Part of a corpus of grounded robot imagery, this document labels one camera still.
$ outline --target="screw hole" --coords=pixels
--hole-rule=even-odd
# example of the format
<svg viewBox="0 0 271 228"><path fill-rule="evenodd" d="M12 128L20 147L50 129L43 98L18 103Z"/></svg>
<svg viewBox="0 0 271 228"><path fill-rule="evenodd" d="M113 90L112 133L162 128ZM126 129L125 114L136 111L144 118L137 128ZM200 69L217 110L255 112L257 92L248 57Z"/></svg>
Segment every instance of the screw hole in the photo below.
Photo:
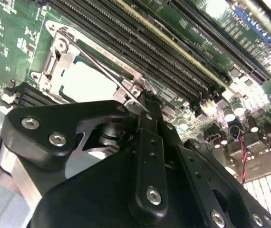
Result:
<svg viewBox="0 0 271 228"><path fill-rule="evenodd" d="M152 157L153 159L156 159L156 154L155 153L150 153L150 157Z"/></svg>
<svg viewBox="0 0 271 228"><path fill-rule="evenodd" d="M200 173L195 172L195 175L196 175L196 177L197 177L197 178L201 179L201 175L200 175Z"/></svg>

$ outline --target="black bracket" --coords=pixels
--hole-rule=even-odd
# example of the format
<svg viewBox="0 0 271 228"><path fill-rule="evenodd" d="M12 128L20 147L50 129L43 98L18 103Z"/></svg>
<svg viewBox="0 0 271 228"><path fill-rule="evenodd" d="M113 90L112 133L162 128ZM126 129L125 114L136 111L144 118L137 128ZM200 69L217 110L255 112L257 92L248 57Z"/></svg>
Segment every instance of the black bracket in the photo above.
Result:
<svg viewBox="0 0 271 228"><path fill-rule="evenodd" d="M10 151L38 167L60 170L75 149L76 134L84 133L85 144L98 125L121 122L128 116L129 111L116 101L14 109L5 117L1 138ZM25 118L30 124L37 122L38 127L23 126ZM64 137L64 145L50 143L55 133Z"/></svg>
<svg viewBox="0 0 271 228"><path fill-rule="evenodd" d="M129 202L131 213L143 224L157 224L168 208L163 140L157 134L157 119L139 115L135 138L134 178Z"/></svg>

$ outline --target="green circuit board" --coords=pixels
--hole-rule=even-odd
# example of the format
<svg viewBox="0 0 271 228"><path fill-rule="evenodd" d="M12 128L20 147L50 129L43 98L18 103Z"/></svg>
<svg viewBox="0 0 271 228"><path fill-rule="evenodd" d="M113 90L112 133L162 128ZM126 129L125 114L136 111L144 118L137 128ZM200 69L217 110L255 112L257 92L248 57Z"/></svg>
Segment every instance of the green circuit board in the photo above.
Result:
<svg viewBox="0 0 271 228"><path fill-rule="evenodd" d="M209 3L207 0L193 0L193 2L196 3L199 9L208 12ZM167 1L142 0L140 4L140 1L126 0L126 3L130 5L136 3L139 6L145 6L144 9L150 8L151 11L155 11L154 16L162 18L183 34L187 38L185 42L200 50L204 56L214 62L220 69L227 72L232 68L233 62L217 46L211 44L202 34L192 28L190 24L185 24L181 15L170 8ZM143 7L135 9L143 13ZM33 2L25 0L0 0L0 99L3 88L8 86L11 79L16 80L17 84L25 81L34 87L36 86L36 82L30 77L30 73L32 71L42 71L53 40L53 37L45 28L45 23L48 20L77 28L50 7L39 8ZM215 17L214 20L263 66L270 67L271 47L263 44L263 40L259 35L242 23L240 18L234 14L232 8L229 6L224 8L223 13ZM95 52L86 45L85 48L92 53ZM104 56L98 53L95 53L95 55L115 71L128 75L122 68L109 62ZM188 129L179 131L182 139L194 137L212 123L219 121L218 117L210 117L203 121L196 119L189 110L189 104L186 100L180 98L171 89L152 79L149 75L148 78L157 90L160 99L163 102L171 103L179 110L174 118L168 121L175 126L178 126L178 121L181 118L188 121ZM262 87L251 87L250 90L255 94L257 89L266 94L268 103L258 104L253 108L254 115L260 116L258 118L259 123L271 121L271 80Z"/></svg>

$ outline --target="red wire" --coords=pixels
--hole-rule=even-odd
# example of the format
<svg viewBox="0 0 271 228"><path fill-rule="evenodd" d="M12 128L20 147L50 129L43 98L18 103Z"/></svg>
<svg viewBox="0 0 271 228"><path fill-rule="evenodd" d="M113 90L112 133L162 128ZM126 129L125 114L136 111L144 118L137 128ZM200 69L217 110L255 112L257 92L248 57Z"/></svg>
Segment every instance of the red wire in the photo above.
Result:
<svg viewBox="0 0 271 228"><path fill-rule="evenodd" d="M244 183L245 183L245 176L246 176L245 164L246 164L246 161L247 161L247 149L246 149L246 147L244 145L244 138L243 137L240 138L240 145L241 145L241 148L243 150L243 159L242 159L242 162L243 162L242 185L244 185Z"/></svg>

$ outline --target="ram slot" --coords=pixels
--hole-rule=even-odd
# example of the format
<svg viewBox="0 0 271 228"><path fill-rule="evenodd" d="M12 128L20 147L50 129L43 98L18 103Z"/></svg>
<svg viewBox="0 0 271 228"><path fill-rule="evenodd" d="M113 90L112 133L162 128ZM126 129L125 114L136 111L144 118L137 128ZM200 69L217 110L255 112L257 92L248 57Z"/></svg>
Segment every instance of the ram slot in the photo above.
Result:
<svg viewBox="0 0 271 228"><path fill-rule="evenodd" d="M108 34L105 34L105 32L97 27L96 24L92 23L92 21L88 20L71 6L62 1L51 1L50 6L62 13L67 19L79 25L95 39L99 40L104 48L113 52L117 57L126 60L128 64L136 68L142 74L153 77L188 101L192 101L197 98L188 92L187 87L185 87L183 82L171 75L165 75L159 70L160 66L148 65L147 63L149 63L149 60L143 58L143 54L139 53L138 50L131 51L130 49L125 48L122 46L122 43L118 42L113 37L108 36Z"/></svg>
<svg viewBox="0 0 271 228"><path fill-rule="evenodd" d="M171 0L168 4L257 83L261 84L271 78L271 75L256 59L225 33L218 24L201 13L191 1Z"/></svg>

